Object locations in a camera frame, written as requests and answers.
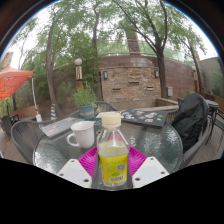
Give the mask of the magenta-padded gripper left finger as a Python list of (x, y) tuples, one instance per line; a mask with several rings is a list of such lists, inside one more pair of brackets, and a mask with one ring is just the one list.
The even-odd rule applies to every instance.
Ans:
[(57, 175), (83, 188), (90, 188), (97, 164), (97, 148), (94, 147), (78, 159), (70, 159)]

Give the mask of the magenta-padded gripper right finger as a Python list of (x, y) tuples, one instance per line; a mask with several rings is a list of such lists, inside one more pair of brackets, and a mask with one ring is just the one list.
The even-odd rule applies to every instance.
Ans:
[(134, 188), (143, 187), (169, 174), (154, 156), (147, 157), (133, 147), (129, 151), (128, 166)]

